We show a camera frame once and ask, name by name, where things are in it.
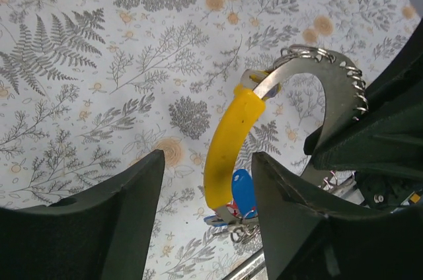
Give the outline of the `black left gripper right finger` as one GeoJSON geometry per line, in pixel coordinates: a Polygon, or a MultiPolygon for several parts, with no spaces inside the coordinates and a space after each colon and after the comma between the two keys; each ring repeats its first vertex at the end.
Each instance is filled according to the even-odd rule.
{"type": "Polygon", "coordinates": [[[362,207],[305,181],[269,154],[252,157],[270,279],[421,279],[422,207],[362,207]]]}

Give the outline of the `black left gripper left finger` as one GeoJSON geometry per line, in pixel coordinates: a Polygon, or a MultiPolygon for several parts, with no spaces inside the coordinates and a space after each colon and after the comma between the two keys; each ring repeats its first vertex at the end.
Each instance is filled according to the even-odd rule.
{"type": "Polygon", "coordinates": [[[165,156],[49,206],[1,210],[2,279],[141,279],[165,156]]]}

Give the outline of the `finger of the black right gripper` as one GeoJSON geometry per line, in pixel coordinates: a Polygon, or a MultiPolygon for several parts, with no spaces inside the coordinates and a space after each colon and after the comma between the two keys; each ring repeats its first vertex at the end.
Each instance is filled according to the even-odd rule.
{"type": "Polygon", "coordinates": [[[401,179],[422,180],[422,95],[402,94],[326,143],[322,130],[309,135],[304,153],[311,156],[306,181],[321,181],[330,170],[355,170],[401,179]]]}
{"type": "Polygon", "coordinates": [[[408,42],[367,87],[369,112],[363,118],[381,118],[405,114],[422,117],[422,23],[408,42]]]}

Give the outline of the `metal keyring hoop yellow handle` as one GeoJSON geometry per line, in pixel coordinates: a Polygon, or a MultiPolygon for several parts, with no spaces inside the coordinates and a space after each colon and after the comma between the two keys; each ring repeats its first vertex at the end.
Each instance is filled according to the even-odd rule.
{"type": "Polygon", "coordinates": [[[214,227],[230,231],[258,226],[258,214],[244,219],[233,201],[231,183],[244,140],[265,111],[266,100],[294,75],[311,74],[320,80],[325,94],[325,118],[318,144],[358,121],[369,109],[363,73],[347,56],[305,45],[282,48],[281,56],[263,70],[247,69],[234,90],[234,99],[224,113],[208,149],[204,168],[207,206],[215,215],[205,219],[214,227]]]}

